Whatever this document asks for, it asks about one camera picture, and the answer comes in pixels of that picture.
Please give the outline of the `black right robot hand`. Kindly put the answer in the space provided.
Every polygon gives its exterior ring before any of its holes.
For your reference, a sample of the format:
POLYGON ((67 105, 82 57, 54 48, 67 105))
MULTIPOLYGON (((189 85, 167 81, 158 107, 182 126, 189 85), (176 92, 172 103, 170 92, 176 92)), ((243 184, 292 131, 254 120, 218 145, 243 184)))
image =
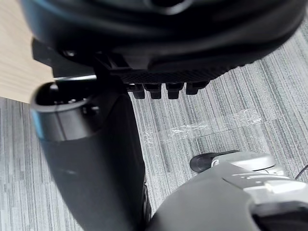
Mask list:
POLYGON ((34 60, 52 69, 30 106, 58 190, 86 231, 305 231, 308 185, 269 154, 190 161, 196 176, 153 213, 129 93, 169 99, 283 45, 305 0, 22 0, 34 60))

